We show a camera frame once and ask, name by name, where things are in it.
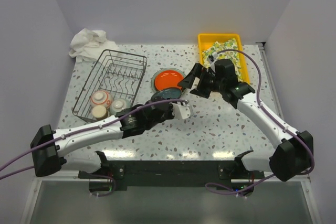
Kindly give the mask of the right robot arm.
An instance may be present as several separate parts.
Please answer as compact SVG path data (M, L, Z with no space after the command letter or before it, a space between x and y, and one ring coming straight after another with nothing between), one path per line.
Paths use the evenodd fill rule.
M209 98L211 92L220 93L226 102L246 115L273 145L275 151L272 154L241 154L241 161L234 165L237 177L246 178L257 170L272 172L286 182L313 168L313 136L308 131L299 132L269 111L249 84L238 81L230 60L217 60L210 68L197 63L178 86L190 89L191 94L203 98Z

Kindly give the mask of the light green floral plate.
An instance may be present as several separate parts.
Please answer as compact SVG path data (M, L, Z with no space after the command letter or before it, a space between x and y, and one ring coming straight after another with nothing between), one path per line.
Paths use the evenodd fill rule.
M152 77L152 79L151 79L151 86L152 86L152 89L153 89L154 92L158 91L158 90L155 88L155 86L154 86L154 78L156 77L156 75L157 75L160 71L168 70L168 69L177 70L177 71L179 71L180 73L182 73L182 74L184 75L184 77L186 76L185 73L182 72L181 70L178 70L178 69L175 69L175 68L163 68L163 69L157 71L157 72L153 75L153 77Z

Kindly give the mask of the dark teal plate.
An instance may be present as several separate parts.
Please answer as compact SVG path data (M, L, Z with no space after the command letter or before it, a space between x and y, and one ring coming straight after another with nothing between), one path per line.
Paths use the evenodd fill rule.
M153 101L157 97L161 97L166 100L179 99L182 96L182 91L179 88L171 87L157 91L154 95L151 96Z

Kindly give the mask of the orange plate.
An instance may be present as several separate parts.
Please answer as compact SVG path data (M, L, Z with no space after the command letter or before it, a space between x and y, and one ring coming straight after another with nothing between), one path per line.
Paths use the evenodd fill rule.
M163 70L160 71L154 78L154 86L158 91L167 88L181 89L178 83L183 79L184 75L177 70L173 69Z

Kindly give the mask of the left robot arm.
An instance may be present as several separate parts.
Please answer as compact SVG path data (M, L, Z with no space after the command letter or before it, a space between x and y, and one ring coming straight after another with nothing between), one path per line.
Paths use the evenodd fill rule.
M88 145L143 134L159 123L177 119L177 103L162 100L136 105L102 121L56 131L50 125L39 128L30 149L37 177L52 175L69 163L65 156Z

